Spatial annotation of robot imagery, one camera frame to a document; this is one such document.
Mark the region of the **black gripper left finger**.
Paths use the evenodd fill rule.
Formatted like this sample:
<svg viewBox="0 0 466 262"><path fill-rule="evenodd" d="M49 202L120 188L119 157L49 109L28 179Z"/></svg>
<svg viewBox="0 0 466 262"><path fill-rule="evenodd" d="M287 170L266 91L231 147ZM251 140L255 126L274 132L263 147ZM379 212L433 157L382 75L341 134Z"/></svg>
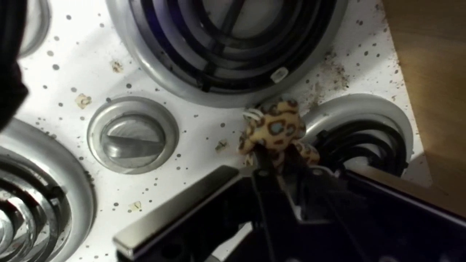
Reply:
<svg viewBox="0 0 466 262"><path fill-rule="evenodd" d="M273 262L257 185L220 166L114 236L119 262Z"/></svg>

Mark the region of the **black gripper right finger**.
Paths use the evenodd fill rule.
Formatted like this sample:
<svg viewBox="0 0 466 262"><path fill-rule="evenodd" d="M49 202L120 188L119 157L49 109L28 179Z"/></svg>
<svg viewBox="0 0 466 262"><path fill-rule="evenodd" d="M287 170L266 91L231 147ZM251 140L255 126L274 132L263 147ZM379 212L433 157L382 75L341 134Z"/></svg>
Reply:
<svg viewBox="0 0 466 262"><path fill-rule="evenodd" d="M299 173L305 252L319 262L466 262L465 218L350 170Z"/></svg>

